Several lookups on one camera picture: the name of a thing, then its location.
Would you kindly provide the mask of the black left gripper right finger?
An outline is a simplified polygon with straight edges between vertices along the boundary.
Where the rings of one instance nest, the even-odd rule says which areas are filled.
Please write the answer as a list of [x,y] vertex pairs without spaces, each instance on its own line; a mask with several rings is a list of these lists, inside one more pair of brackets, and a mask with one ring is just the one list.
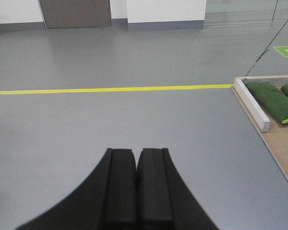
[[143,149],[137,169],[140,230],[216,230],[178,173],[168,149]]

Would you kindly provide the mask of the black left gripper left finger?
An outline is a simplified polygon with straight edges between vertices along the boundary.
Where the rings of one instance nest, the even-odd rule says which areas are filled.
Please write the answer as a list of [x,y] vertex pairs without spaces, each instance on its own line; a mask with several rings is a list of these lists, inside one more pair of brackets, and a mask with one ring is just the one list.
[[134,230],[136,165],[132,150],[107,149],[86,179],[66,198],[20,230]]

